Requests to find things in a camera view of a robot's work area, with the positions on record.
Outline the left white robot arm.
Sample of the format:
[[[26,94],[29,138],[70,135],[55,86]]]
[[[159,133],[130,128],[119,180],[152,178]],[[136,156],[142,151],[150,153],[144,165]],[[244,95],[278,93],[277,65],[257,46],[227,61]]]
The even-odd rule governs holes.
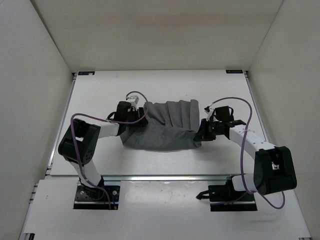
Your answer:
[[[99,199],[104,195],[105,187],[93,162],[98,140],[118,137],[129,127],[143,128],[147,124],[146,111],[132,100],[120,101],[116,111],[106,119],[74,114],[58,146],[58,153],[77,171],[86,194]]]

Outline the left blue corner label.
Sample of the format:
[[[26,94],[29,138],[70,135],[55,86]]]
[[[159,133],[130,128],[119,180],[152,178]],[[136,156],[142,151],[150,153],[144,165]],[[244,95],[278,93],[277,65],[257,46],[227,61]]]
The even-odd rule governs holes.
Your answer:
[[[79,71],[77,73],[78,76],[93,76],[95,71]]]

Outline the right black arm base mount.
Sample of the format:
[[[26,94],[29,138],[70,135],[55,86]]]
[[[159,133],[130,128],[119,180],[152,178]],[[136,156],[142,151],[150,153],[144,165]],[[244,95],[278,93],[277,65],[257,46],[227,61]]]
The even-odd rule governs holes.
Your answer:
[[[232,178],[226,178],[224,184],[210,184],[200,192],[196,199],[209,200],[211,212],[255,212],[258,210],[255,197],[246,191],[236,191]]]

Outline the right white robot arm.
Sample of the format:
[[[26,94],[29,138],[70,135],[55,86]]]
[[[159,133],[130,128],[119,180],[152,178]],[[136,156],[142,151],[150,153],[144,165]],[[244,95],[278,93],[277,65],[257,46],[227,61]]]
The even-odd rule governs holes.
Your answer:
[[[241,147],[240,152],[249,154],[254,161],[252,173],[232,176],[224,187],[224,195],[236,200],[242,192],[259,193],[263,196],[293,190],[297,187],[291,151],[285,146],[269,143],[253,131],[242,120],[235,120],[233,109],[222,106],[206,107],[207,117],[200,122],[194,137],[196,142],[208,142],[217,136],[225,136]]]

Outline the grey pleated skirt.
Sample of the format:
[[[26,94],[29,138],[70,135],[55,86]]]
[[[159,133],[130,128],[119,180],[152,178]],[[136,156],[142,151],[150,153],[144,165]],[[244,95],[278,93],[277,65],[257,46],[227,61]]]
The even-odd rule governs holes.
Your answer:
[[[122,144],[135,150],[173,152],[192,150],[202,146],[194,141],[200,128],[199,102],[167,101],[165,103],[147,102],[145,127],[129,126],[120,135]]]

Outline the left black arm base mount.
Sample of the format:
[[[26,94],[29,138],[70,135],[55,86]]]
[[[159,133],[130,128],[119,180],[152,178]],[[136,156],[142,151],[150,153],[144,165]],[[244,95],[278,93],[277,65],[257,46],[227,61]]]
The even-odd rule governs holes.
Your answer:
[[[73,208],[75,210],[118,210],[121,186],[116,183],[104,182],[104,189],[109,195],[107,198],[104,191],[90,188],[77,182]]]

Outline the right blue corner label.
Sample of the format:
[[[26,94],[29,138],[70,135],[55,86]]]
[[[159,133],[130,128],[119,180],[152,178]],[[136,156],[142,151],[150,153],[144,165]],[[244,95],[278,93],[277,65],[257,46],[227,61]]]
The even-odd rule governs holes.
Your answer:
[[[243,74],[243,71],[240,69],[226,69],[227,74]]]

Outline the front aluminium table rail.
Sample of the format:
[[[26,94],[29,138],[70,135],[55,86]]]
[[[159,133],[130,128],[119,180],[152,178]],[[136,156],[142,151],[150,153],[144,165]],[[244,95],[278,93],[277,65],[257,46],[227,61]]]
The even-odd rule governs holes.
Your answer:
[[[100,179],[109,182],[120,181],[223,181],[228,177],[240,176],[239,174],[205,174],[205,175],[98,175],[96,182]]]

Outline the blue corner label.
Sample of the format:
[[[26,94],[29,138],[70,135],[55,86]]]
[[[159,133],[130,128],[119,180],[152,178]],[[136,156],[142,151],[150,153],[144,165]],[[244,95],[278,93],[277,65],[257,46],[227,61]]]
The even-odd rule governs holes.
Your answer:
[[[240,69],[226,69],[227,74],[243,74],[243,71]]]
[[[78,76],[93,76],[95,71],[79,71],[77,73]]]

